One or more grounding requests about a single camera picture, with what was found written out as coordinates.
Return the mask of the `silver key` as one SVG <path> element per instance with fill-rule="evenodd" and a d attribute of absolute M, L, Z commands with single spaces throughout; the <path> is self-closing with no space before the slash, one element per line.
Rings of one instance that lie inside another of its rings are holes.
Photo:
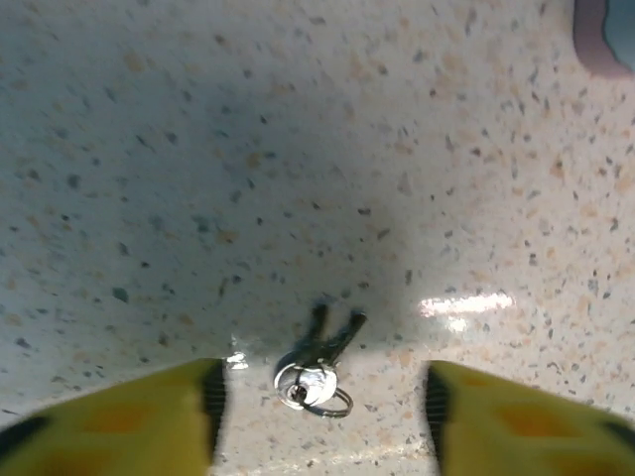
<path fill-rule="evenodd" d="M 365 313 L 353 310 L 335 334 L 325 337 L 328 314 L 329 308 L 324 303 L 317 304 L 312 310 L 306 343 L 299 358 L 299 363 L 305 368 L 334 370 L 341 354 L 367 321 Z"/>
<path fill-rule="evenodd" d="M 335 374 L 318 362 L 326 318 L 327 306 L 317 304 L 311 313 L 309 330 L 275 367 L 274 390 L 279 400 L 293 410 L 315 408 L 334 395 Z"/>

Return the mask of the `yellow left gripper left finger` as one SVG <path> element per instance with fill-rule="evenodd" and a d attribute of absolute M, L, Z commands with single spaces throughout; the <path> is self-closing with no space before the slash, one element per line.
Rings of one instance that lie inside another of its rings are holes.
<path fill-rule="evenodd" d="M 226 406 L 222 360 L 167 368 L 0 429 L 0 476 L 211 476 Z"/>

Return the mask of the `pink cartoon mouse pad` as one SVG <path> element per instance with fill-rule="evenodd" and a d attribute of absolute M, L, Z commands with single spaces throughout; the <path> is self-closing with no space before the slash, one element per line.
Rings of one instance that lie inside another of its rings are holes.
<path fill-rule="evenodd" d="M 590 73 L 635 76 L 635 0 L 574 0 L 572 37 Z"/>

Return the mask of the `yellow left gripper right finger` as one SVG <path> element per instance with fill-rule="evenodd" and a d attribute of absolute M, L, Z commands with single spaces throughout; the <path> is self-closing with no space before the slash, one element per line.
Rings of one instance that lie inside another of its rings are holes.
<path fill-rule="evenodd" d="M 635 424 L 443 360 L 425 371 L 438 476 L 635 476 Z"/>

